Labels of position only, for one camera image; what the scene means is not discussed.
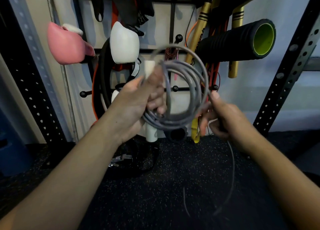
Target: metal pole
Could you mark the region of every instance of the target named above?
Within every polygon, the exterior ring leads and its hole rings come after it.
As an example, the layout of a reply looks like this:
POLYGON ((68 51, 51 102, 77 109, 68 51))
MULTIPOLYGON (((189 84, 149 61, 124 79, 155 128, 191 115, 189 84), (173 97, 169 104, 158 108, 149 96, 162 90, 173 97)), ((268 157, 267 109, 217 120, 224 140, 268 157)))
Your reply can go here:
MULTIPOLYGON (((54 18, 54 0, 47 0, 47 1, 48 1, 51 22, 56 23, 55 18, 54 18)), ((69 107, 69 112, 70 112, 70 117, 71 117, 73 137, 74 137, 75 143, 78 143, 79 138, 78 138, 75 115, 73 112, 73 107, 72 107, 72 102, 71 102, 69 83, 68 83, 67 74, 66 74, 66 67, 64 65, 60 65, 60 67, 61 67, 61 72, 62 72, 64 90, 66 91, 66 100, 68 102, 68 107, 69 107)))

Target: white handle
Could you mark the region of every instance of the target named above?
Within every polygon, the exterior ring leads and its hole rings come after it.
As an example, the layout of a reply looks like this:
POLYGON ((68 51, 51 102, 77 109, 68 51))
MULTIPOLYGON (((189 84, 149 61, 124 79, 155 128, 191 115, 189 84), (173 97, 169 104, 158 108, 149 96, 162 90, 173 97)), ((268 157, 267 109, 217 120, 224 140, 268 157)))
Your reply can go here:
MULTIPOLYGON (((144 73, 145 73, 146 79, 150 76, 150 74, 155 69, 155 65, 156 65, 155 61, 147 61, 146 60, 144 62, 144 73)), ((157 129, 149 124, 146 124, 146 141, 147 142, 155 142, 156 140, 158 140, 157 129)))

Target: blue object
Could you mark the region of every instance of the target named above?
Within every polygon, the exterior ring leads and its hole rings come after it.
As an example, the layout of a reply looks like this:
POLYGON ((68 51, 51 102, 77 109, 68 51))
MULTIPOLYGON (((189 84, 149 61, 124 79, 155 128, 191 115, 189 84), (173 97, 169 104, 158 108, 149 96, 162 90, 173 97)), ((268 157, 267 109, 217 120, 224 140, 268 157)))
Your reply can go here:
POLYGON ((28 170, 33 162, 28 149, 0 109, 0 171, 13 176, 28 170))

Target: black foam roller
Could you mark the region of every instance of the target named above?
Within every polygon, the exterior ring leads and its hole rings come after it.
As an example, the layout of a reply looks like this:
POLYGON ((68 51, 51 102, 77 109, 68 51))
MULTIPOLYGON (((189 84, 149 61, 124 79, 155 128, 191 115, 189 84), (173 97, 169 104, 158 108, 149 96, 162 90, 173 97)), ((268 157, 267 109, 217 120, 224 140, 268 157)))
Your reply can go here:
POLYGON ((262 59, 270 53, 275 40, 273 22, 261 19, 204 38, 195 52, 204 63, 262 59))

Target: finger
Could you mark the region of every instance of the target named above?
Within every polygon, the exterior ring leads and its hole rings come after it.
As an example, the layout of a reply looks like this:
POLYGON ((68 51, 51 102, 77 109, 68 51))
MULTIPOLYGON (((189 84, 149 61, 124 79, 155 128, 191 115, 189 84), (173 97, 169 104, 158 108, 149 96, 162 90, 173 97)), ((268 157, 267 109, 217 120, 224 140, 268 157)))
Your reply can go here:
POLYGON ((165 89, 164 87, 161 85, 159 87, 156 88, 156 90, 150 94, 148 102, 158 98, 158 97, 162 97, 162 95, 165 93, 165 89))
POLYGON ((212 91, 210 94, 212 99, 212 107, 214 111, 217 112, 218 115, 223 116, 225 114, 226 103, 220 98, 217 91, 212 91))
POLYGON ((217 114, 212 111, 205 113, 200 121, 199 129, 202 136, 206 135, 206 129, 211 120, 217 119, 217 114))
POLYGON ((211 122, 209 124, 209 127, 214 135, 218 136, 223 140, 227 140, 229 138, 229 134, 226 132, 220 131, 219 126, 220 126, 220 123, 218 120, 211 122))
POLYGON ((143 79, 143 76, 140 76, 140 77, 138 77, 138 78, 135 78, 135 79, 131 80, 130 82, 127 82, 127 83, 123 86, 122 89, 125 89, 125 90, 126 90, 126 89, 130 89, 130 90, 136 89, 136 88, 139 86, 139 84, 141 83, 142 79, 143 79))
POLYGON ((163 97, 159 97, 155 100, 148 102, 146 106, 149 110, 153 110, 155 108, 162 106, 163 104, 164 104, 163 97))
POLYGON ((163 71, 161 66, 156 66, 150 76, 144 80, 142 85, 138 88, 138 96, 147 97, 153 93, 159 84, 163 82, 163 71))
POLYGON ((167 111, 167 106, 165 104, 157 108, 159 114, 163 115, 167 111))
POLYGON ((196 114, 195 118, 198 118, 200 115, 204 114, 204 113, 207 113, 208 110, 212 109, 212 104, 211 102, 206 102, 202 109, 196 114))

